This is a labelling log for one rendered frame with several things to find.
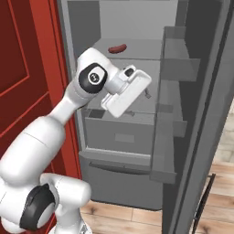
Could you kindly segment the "grey fridge shelf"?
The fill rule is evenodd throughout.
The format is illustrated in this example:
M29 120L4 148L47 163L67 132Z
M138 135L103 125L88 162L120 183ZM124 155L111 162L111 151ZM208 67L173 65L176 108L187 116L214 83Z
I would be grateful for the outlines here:
M127 49L118 54L112 54L108 48L125 44ZM161 58L162 41L157 39L101 38L94 45L109 59L149 59Z

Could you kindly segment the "grey freezer drawer front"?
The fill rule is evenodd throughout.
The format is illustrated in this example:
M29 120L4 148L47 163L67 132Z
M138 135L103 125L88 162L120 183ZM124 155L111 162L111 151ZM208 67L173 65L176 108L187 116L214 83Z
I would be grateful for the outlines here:
M163 184L151 181L149 175L128 175L89 166L90 162L119 167L125 165L149 172L149 166L143 160L89 151L80 151L79 158L82 179L91 186L92 201L149 210L163 207Z

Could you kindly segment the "grey fridge door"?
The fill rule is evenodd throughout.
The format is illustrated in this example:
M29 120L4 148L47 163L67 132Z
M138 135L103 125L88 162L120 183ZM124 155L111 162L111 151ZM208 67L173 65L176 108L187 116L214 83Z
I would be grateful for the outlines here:
M166 27L150 177L162 234L190 234L234 97L234 0L179 0Z

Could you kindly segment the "red tall cabinet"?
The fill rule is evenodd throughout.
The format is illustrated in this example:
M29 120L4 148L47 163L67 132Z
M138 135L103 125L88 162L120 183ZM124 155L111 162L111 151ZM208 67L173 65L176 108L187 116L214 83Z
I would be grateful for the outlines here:
M23 130L62 99L68 83L57 0L0 0L0 158L22 181L48 150Z

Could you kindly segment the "red-brown sausage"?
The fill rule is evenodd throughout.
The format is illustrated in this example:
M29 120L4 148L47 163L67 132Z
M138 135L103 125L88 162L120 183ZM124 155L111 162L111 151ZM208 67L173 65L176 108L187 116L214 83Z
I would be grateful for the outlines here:
M120 46L108 48L108 52L111 54L118 54L124 52L126 49L127 46L125 44L121 44Z

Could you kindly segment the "grey fridge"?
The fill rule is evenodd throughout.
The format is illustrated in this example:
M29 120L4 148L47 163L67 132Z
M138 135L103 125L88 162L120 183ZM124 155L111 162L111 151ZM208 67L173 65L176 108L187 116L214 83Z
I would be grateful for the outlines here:
M175 141L186 135L179 84L194 78L176 25L187 0L58 0L66 62L98 49L118 68L134 65L151 84L120 118L101 107L107 92L76 113L82 178L92 200L159 210L176 181Z

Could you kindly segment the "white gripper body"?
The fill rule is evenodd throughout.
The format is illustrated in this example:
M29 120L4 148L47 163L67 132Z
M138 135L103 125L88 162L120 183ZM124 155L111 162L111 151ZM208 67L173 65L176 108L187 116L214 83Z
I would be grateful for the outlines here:
M111 94L111 90L107 88L108 94L101 101L101 107L109 111L113 117L119 118L148 87L151 81L149 75L137 69L123 83L121 89L114 94Z

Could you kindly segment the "grey fridge crisper drawer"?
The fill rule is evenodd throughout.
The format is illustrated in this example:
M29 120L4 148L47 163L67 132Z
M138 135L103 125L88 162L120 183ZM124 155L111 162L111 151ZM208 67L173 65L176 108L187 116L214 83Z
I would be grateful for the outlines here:
M85 123L89 148L137 154L150 154L152 151L152 124L93 118L86 118Z

